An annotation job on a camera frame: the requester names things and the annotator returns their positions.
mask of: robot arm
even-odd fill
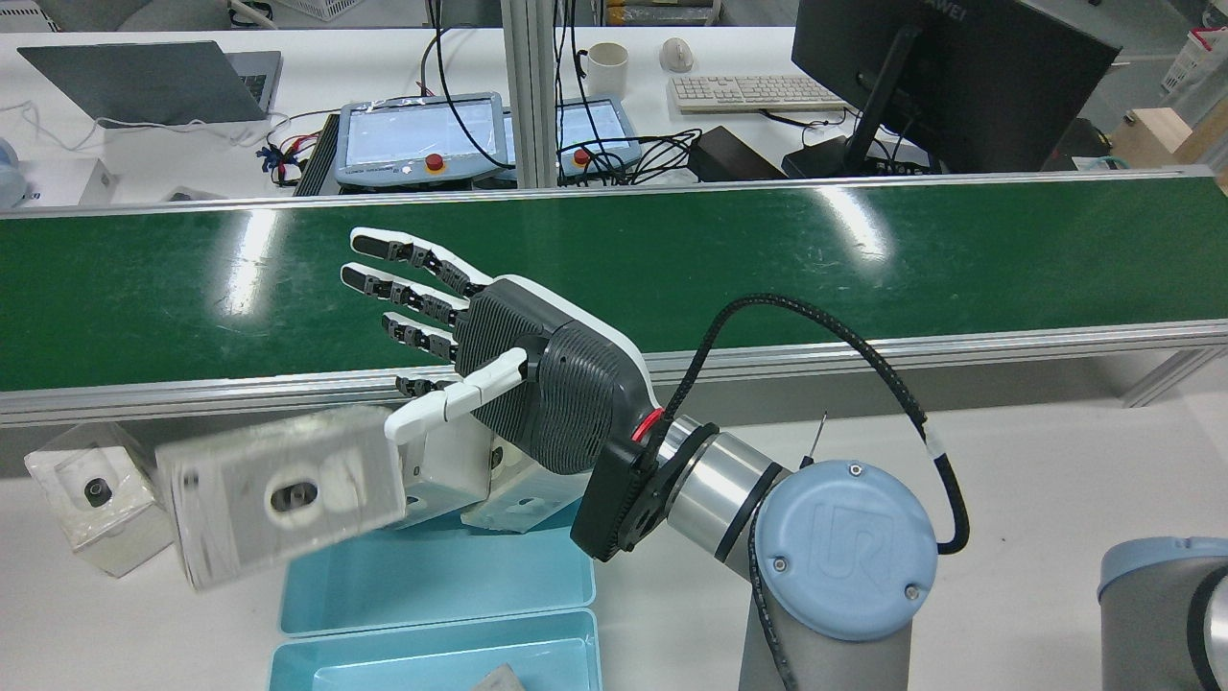
[[[551,473],[591,470],[571,536],[600,561],[631,551],[668,518],[752,584],[744,691],[906,686],[911,620],[933,585],[937,556],[966,542],[946,455],[936,450],[935,463],[952,497],[957,538],[938,545],[921,504],[884,471],[826,461],[790,474],[716,426],[674,416],[725,319],[745,304],[774,303],[814,318],[862,352],[925,437],[925,416],[903,383],[847,326],[802,302],[748,296],[717,317],[662,409],[635,345],[549,288],[522,276],[488,276],[400,232],[359,227],[350,243],[426,269],[456,291],[359,263],[341,269],[350,287],[440,322],[383,315],[391,336],[452,362],[463,378],[399,382],[416,398],[388,419],[391,439],[404,443],[472,412]]]

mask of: keyboard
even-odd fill
[[[268,76],[263,74],[239,75],[239,79],[243,80],[243,86],[252,92],[252,98],[255,98],[257,103],[260,102],[260,95],[264,93],[264,80]]]
[[[804,75],[675,76],[669,96],[683,113],[840,110],[849,103]]]

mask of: white desk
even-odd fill
[[[284,66],[274,110],[295,114],[416,93],[418,61],[431,36],[427,29],[0,34],[0,107],[33,101],[43,125],[69,144],[80,141],[90,129],[85,113],[17,54],[18,45],[211,39],[227,52],[276,48],[284,54]],[[758,114],[678,113],[666,96],[669,72],[657,63],[661,44],[672,36],[684,37],[693,47],[696,55],[693,74],[798,71],[788,59],[792,28],[582,28],[577,47],[597,41],[616,41],[628,47],[631,76],[624,106],[640,134],[672,134],[725,124],[777,166],[785,153],[799,147],[799,128],[769,122]],[[443,43],[453,93],[499,91],[507,98],[501,29],[458,28]],[[438,91],[432,65],[427,66],[427,80]],[[565,60],[564,69],[566,96],[577,96],[570,61]],[[314,131],[323,122],[323,115],[296,119],[279,130],[274,141]],[[201,131],[176,134],[150,129],[103,134],[99,130],[90,146],[72,153],[38,136],[16,112],[7,112],[0,113],[0,136],[15,146],[21,158],[101,157],[118,176],[113,199],[117,204],[156,201],[178,185],[236,199],[291,193],[275,187],[260,171],[254,155],[259,145],[232,147],[223,139]],[[808,135],[810,142],[819,139],[818,133]]]
[[[1093,399],[932,415],[959,473],[973,541],[939,560],[914,630],[912,691],[1099,689],[1104,551],[1140,536],[1228,536],[1228,362],[1207,371],[1183,385],[1202,392],[1146,409]],[[1019,372],[1013,387],[1032,385],[1032,371]],[[963,382],[975,388],[975,379]],[[743,404],[772,410],[798,396],[877,392],[775,382],[754,389],[754,406]],[[814,423],[731,431],[796,464]],[[941,486],[901,416],[831,421],[819,455],[888,469],[948,535]],[[196,595],[167,551],[112,581],[69,554],[31,480],[0,481],[0,687],[266,687],[282,569]],[[597,593],[608,691],[737,687],[748,588],[672,529],[598,565]]]

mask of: blue tray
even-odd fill
[[[587,606],[593,562],[571,541],[575,514],[564,509],[524,535],[448,514],[300,557],[286,571],[281,631],[318,636]]]
[[[273,654],[269,691],[468,691],[507,663],[532,691],[600,691],[588,610],[324,636]]]

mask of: red band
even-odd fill
[[[664,409],[657,409],[656,411],[648,414],[648,417],[643,419],[640,427],[635,428],[635,432],[631,433],[631,442],[639,444],[640,441],[643,439],[643,436],[648,434],[648,431],[652,430],[652,426],[657,425],[657,421],[659,421],[663,415],[666,415]]]

